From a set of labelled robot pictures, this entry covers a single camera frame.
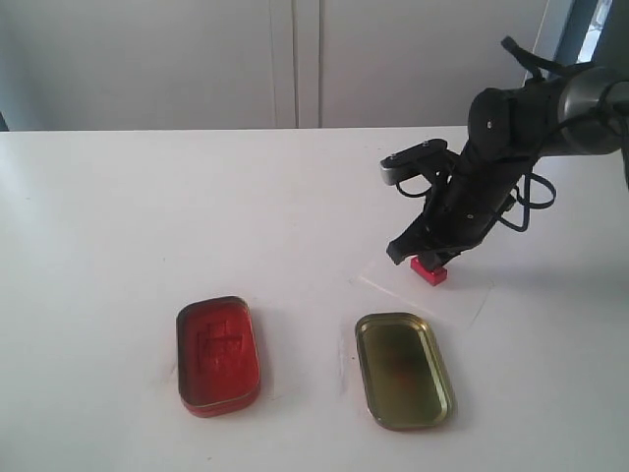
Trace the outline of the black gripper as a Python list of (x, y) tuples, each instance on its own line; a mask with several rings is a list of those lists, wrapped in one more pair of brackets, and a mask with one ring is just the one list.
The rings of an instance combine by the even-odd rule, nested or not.
[(494, 162), (471, 173), (457, 172), (430, 214), (419, 215), (397, 238), (386, 255), (399, 266), (426, 254), (426, 268), (445, 267), (478, 246), (497, 218), (514, 202), (511, 192), (519, 180), (519, 163)]

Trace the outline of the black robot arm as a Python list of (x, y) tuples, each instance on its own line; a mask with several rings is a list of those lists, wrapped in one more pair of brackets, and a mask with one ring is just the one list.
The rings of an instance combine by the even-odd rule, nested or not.
[(419, 216), (386, 253), (397, 265), (416, 257), (434, 270), (479, 246), (500, 223), (527, 230), (530, 213), (553, 202), (534, 202), (531, 185), (553, 186), (534, 173), (546, 156), (628, 154), (628, 82), (604, 67), (578, 68), (521, 88), (487, 88), (473, 100), (468, 139), (460, 152), (430, 139), (387, 156), (384, 182), (423, 177)]

